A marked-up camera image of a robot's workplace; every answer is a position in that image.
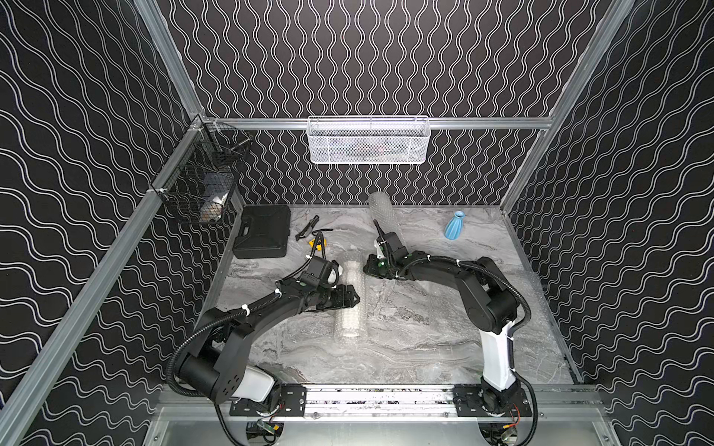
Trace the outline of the bubble white cylinder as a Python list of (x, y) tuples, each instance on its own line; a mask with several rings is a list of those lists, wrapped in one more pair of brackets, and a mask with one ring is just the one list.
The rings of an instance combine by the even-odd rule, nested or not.
[(343, 269), (341, 283), (351, 287), (351, 306), (339, 310), (335, 318), (334, 338), (347, 342), (365, 337), (367, 334), (367, 287), (364, 263), (360, 256), (344, 256), (340, 260)]

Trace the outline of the blue ribbed vase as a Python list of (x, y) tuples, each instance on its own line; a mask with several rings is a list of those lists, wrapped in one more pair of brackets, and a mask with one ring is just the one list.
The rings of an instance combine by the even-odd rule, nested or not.
[(465, 213), (463, 211), (456, 211), (444, 229), (444, 237), (451, 241), (459, 239), (463, 231), (464, 219)]

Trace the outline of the clear bubble wrap roll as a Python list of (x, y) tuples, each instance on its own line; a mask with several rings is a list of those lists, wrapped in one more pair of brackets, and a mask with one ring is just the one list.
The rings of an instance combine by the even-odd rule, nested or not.
[(408, 255), (408, 250), (403, 245), (405, 237), (403, 237), (398, 216), (392, 206), (389, 195), (387, 193), (383, 193), (383, 191), (375, 191), (369, 195), (367, 201), (372, 219), (379, 223), (383, 232), (386, 234), (394, 232), (399, 239), (398, 243), (390, 242), (390, 247), (397, 253), (398, 258), (403, 258)]

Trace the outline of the clear bubble wrap sheet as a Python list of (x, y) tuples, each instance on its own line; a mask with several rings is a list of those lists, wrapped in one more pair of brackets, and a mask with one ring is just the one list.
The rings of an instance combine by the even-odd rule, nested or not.
[(538, 276), (529, 269), (507, 267), (505, 275), (509, 282), (522, 294), (531, 308), (530, 322), (518, 331), (519, 334), (544, 332), (550, 327), (547, 302)]

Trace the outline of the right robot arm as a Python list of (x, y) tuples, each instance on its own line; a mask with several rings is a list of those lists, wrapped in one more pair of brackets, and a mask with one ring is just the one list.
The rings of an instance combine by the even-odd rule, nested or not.
[(395, 232), (381, 232), (376, 246), (379, 252), (368, 257), (364, 273), (384, 280), (433, 282), (457, 290), (468, 319), (481, 336), (483, 391), (494, 401), (505, 401), (518, 391), (521, 384), (515, 372), (513, 335), (530, 322), (532, 312), (494, 260), (410, 252)]

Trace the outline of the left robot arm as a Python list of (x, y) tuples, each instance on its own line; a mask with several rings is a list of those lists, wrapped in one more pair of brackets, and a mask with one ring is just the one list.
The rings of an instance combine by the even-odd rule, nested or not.
[(169, 388), (216, 404), (241, 399), (273, 407), (277, 379), (249, 365), (253, 344), (299, 314), (356, 307), (361, 297), (340, 275), (338, 262), (313, 256), (266, 297), (234, 310), (206, 311), (167, 362)]

